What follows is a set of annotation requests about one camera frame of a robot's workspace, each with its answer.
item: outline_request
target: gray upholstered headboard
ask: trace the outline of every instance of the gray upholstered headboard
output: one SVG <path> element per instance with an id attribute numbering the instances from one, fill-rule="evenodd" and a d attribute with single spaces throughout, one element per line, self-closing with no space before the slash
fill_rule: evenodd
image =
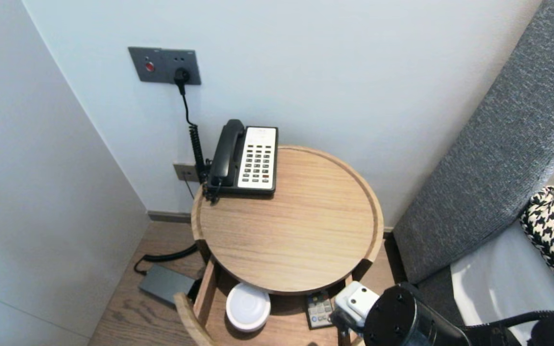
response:
<path id="1" fill-rule="evenodd" d="M 418 283 L 502 232 L 554 170 L 554 0 L 394 228 Z"/>

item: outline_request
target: telephone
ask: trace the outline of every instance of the telephone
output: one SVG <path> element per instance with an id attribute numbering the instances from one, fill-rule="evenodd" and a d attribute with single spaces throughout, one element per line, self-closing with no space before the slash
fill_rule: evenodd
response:
<path id="1" fill-rule="evenodd" d="M 275 193 L 277 138 L 277 127 L 245 128 L 240 120 L 228 120 L 215 149 L 207 191 L 213 196 Z"/>

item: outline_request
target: wooden tabletop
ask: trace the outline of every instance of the wooden tabletop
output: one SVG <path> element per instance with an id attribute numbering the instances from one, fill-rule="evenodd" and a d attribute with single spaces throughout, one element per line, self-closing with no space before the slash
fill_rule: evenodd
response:
<path id="1" fill-rule="evenodd" d="M 271 198 L 196 194 L 196 240 L 238 280 L 274 294 L 310 293 L 373 262 L 382 242 L 376 195 L 350 166 L 319 150 L 279 146 Z"/>

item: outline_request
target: white round container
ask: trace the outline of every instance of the white round container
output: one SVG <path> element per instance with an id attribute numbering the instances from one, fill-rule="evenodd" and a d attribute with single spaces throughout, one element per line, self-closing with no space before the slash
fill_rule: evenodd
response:
<path id="1" fill-rule="evenodd" d="M 266 323 L 271 313 L 268 293 L 240 283 L 228 294 L 226 315 L 232 325 L 242 332 L 255 332 Z"/>

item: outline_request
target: remote control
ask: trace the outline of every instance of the remote control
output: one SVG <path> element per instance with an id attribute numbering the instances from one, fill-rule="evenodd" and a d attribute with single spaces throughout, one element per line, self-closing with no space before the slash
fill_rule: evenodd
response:
<path id="1" fill-rule="evenodd" d="M 332 326 L 330 314 L 332 305 L 326 290 L 312 293 L 307 296 L 307 322 L 309 329 Z"/>
<path id="2" fill-rule="evenodd" d="M 277 128 L 249 126 L 243 147 L 238 187 L 274 190 Z"/>

